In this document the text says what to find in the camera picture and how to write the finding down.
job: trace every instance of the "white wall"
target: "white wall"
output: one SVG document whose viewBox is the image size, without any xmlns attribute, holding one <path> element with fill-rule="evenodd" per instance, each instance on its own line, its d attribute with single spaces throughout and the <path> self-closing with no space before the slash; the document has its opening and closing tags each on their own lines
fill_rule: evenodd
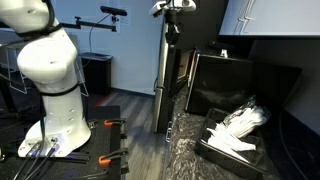
<svg viewBox="0 0 320 180">
<path fill-rule="evenodd" d="M 161 18 L 149 16 L 155 0 L 55 0 L 53 5 L 60 22 L 75 23 L 75 16 L 82 21 L 98 22 L 107 14 L 100 6 L 114 6 L 128 11 L 128 25 L 119 25 L 119 31 L 95 28 L 92 31 L 92 51 L 112 55 L 112 87 L 154 94 L 153 84 L 158 72 Z M 110 24 L 111 16 L 102 24 Z M 79 53 L 89 52 L 90 27 L 81 30 L 66 29 L 78 36 Z"/>
<path fill-rule="evenodd" d="M 303 69 L 300 88 L 287 110 L 320 134 L 320 40 L 257 40 L 250 58 Z"/>
</svg>

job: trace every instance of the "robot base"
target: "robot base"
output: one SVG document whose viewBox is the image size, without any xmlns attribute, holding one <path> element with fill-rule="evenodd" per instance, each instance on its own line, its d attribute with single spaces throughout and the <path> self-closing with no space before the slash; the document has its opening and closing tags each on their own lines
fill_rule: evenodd
<svg viewBox="0 0 320 180">
<path fill-rule="evenodd" d="M 91 131 L 88 128 L 85 119 L 79 121 L 81 125 L 74 126 L 75 128 L 65 131 L 61 130 L 56 133 L 46 134 L 43 150 L 40 154 L 45 157 L 50 149 L 58 144 L 59 148 L 51 157 L 66 157 L 73 150 L 85 144 L 91 136 Z M 42 141 L 40 121 L 34 124 L 28 131 L 25 140 L 19 147 L 18 154 L 20 157 L 26 157 L 31 148 Z"/>
</svg>

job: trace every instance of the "black box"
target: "black box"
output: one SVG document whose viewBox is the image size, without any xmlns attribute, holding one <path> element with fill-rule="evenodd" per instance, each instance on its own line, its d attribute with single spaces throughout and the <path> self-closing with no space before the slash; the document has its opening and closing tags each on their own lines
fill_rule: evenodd
<svg viewBox="0 0 320 180">
<path fill-rule="evenodd" d="M 98 53 L 82 53 L 80 57 L 88 92 L 108 95 L 111 91 L 112 56 Z"/>
<path fill-rule="evenodd" d="M 249 161 L 249 163 L 242 161 L 234 156 L 231 156 L 219 149 L 216 149 L 209 144 L 207 140 L 211 136 L 211 133 L 207 131 L 207 128 L 215 129 L 216 123 L 224 120 L 225 116 L 229 113 L 211 108 L 206 116 L 203 127 L 200 131 L 195 152 L 213 162 L 220 167 L 233 172 L 234 174 L 245 179 L 263 179 L 263 174 L 268 174 L 265 164 L 265 150 L 264 144 L 261 138 L 256 135 L 248 135 L 244 138 L 240 138 L 241 141 L 255 144 L 255 151 L 238 151 L 237 153 L 243 158 Z"/>
</svg>

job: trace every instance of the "clamp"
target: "clamp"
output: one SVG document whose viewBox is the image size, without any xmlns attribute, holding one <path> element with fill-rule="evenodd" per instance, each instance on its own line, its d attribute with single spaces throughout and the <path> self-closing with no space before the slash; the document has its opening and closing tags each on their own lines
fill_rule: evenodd
<svg viewBox="0 0 320 180">
<path fill-rule="evenodd" d="M 109 165 L 113 159 L 119 159 L 121 156 L 128 154 L 128 148 L 122 148 L 108 155 L 103 155 L 99 157 L 99 165 Z"/>
<path fill-rule="evenodd" d="M 114 119 L 105 120 L 103 124 L 106 127 L 111 127 L 114 124 L 122 125 L 124 123 L 126 123 L 126 119 L 125 118 L 114 118 Z"/>
</svg>

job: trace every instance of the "black granite surface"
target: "black granite surface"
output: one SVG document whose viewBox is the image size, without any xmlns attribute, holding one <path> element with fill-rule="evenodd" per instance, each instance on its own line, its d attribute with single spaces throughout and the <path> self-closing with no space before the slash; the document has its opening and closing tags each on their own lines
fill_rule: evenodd
<svg viewBox="0 0 320 180">
<path fill-rule="evenodd" d="M 167 167 L 168 180 L 181 179 L 241 179 L 237 175 L 198 156 L 195 144 L 204 117 L 184 111 L 187 87 L 184 87 L 176 98 L 173 115 L 172 136 Z M 278 179 L 275 176 L 264 176 L 263 179 Z"/>
</svg>

